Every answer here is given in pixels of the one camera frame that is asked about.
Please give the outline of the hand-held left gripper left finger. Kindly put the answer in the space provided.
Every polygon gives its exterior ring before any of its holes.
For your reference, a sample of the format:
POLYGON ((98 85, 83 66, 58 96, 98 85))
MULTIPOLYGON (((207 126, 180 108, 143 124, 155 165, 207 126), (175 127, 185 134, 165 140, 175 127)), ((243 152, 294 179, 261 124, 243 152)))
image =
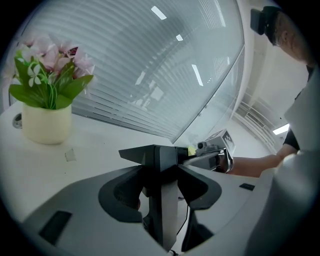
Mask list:
POLYGON ((144 187, 143 168, 133 166, 109 180, 99 190, 98 201, 112 218, 123 223, 141 223, 139 197, 144 187))

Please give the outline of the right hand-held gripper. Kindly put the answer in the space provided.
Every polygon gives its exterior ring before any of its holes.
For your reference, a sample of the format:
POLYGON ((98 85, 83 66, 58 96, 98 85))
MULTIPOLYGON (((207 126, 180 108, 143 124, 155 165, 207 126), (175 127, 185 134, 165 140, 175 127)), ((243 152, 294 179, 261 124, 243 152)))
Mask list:
POLYGON ((182 164, 226 174, 233 167, 235 148, 230 134, 223 129, 199 142, 195 155, 189 156, 182 164))

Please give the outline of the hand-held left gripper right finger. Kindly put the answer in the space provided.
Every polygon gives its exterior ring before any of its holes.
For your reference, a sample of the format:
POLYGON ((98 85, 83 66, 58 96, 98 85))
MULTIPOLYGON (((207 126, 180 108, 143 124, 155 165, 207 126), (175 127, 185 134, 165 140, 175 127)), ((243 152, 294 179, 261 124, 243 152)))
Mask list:
POLYGON ((177 185, 191 210, 207 210, 222 195, 216 181, 183 165, 177 168, 177 185))

